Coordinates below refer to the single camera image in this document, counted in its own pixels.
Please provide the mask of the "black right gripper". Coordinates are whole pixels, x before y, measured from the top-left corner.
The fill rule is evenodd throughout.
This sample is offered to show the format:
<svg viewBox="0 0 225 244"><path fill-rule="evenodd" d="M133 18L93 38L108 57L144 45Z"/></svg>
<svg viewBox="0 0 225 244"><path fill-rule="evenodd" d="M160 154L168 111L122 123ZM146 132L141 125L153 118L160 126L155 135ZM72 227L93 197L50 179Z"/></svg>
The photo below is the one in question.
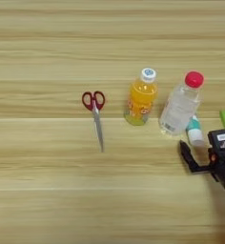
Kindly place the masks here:
<svg viewBox="0 0 225 244"><path fill-rule="evenodd" d="M179 141L180 153L187 163L192 173L208 173L210 171L209 166L199 166L194 160L191 149L183 140ZM225 189L225 152L217 154L216 152L210 153L210 166L212 177L219 182Z"/></svg>

